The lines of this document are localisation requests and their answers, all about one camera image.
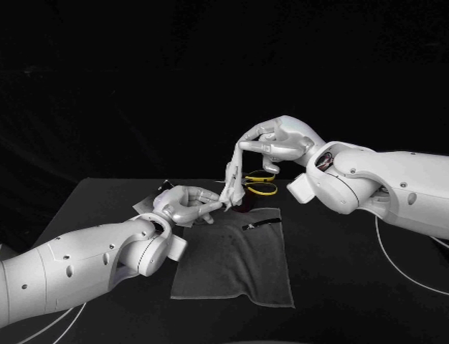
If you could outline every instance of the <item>towel fold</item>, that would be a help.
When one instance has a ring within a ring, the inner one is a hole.
[[[246,295],[267,307],[293,307],[277,208],[248,213],[215,211],[213,224],[184,228],[187,249],[177,264],[171,299],[223,299]]]

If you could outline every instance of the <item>table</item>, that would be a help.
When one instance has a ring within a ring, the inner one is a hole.
[[[207,179],[173,183],[220,192]],[[122,222],[161,179],[80,181],[34,246],[59,234]],[[171,300],[177,263],[167,259],[150,277],[134,277],[86,303],[59,343],[228,343],[284,340],[301,343],[449,343],[449,297],[412,284],[381,252],[373,215],[340,215],[317,199],[278,193],[256,207],[281,209],[285,259],[295,309],[256,306],[246,298]],[[449,263],[428,237],[381,221],[381,240],[394,262],[420,282],[449,291]],[[174,234],[181,228],[174,227]],[[28,343],[53,343],[79,307]],[[21,320],[0,329],[0,343],[17,343],[62,314]]]

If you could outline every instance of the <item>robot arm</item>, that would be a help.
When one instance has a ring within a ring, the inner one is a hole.
[[[311,134],[308,126],[295,125],[291,129],[274,120],[265,123],[274,123],[275,127],[268,131],[281,133],[290,150],[306,150],[304,155],[294,159],[306,167],[304,173],[287,186],[300,203],[307,203],[316,196],[339,214],[362,209],[388,224],[449,239],[449,156],[414,152],[378,153],[349,143],[324,143]],[[274,160],[278,153],[272,149],[274,141],[262,139],[254,143],[248,139],[255,137],[246,134],[241,148]],[[298,140],[308,135],[319,145],[304,145]]]
[[[199,216],[212,221],[207,213],[220,208],[216,199],[207,190],[176,186],[154,200],[154,212],[164,209],[158,214],[70,231],[0,262],[0,328],[80,305],[127,278],[150,276],[166,257],[177,261],[186,241],[171,234],[171,226]],[[186,207],[179,202],[194,205]]]

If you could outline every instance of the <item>scissors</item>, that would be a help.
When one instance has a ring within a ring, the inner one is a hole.
[[[272,196],[278,192],[278,188],[272,183],[275,174],[265,170],[256,170],[242,173],[242,185],[246,189],[261,196]]]

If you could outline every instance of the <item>tabletop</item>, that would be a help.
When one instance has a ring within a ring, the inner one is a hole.
[[[209,179],[170,179],[219,193]],[[161,179],[80,181],[34,247],[65,232],[125,221],[134,205]],[[256,306],[245,295],[223,300],[171,300],[177,263],[167,259],[150,277],[122,281],[91,300],[59,343],[229,343],[284,340],[298,343],[449,343],[449,296],[415,285],[381,251],[373,215],[342,215],[314,198],[298,204],[277,180],[278,193],[255,207],[281,209],[285,260],[295,308]],[[449,262],[424,235],[378,221],[381,242],[402,272],[449,292]],[[176,235],[181,228],[174,227]],[[28,343],[53,343],[79,307]],[[14,344],[63,312],[21,320],[0,329]]]

